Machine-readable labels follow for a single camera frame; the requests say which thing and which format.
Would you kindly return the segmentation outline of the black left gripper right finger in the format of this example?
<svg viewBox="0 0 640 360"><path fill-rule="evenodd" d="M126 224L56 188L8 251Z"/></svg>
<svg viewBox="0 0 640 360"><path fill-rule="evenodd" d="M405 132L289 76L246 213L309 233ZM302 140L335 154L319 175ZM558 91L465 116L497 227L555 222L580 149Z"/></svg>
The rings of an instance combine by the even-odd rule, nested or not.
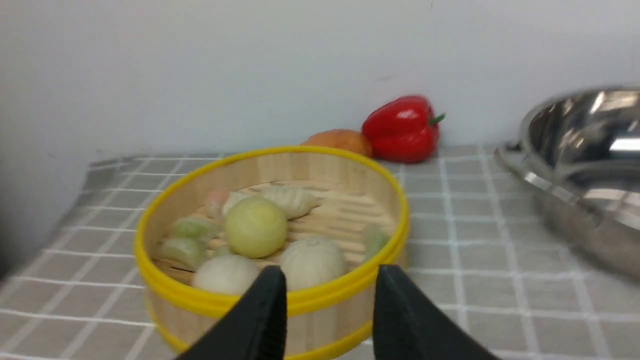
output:
<svg viewBox="0 0 640 360"><path fill-rule="evenodd" d="M376 360L496 360L398 265L379 266L372 342Z"/></svg>

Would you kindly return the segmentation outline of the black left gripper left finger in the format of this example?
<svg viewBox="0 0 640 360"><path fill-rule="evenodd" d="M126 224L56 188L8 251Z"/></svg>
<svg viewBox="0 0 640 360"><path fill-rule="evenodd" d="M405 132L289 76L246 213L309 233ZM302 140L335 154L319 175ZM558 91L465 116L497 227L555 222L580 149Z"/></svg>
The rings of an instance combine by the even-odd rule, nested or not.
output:
<svg viewBox="0 0 640 360"><path fill-rule="evenodd" d="M178 360L283 360L287 285L277 265L266 266L239 301Z"/></svg>

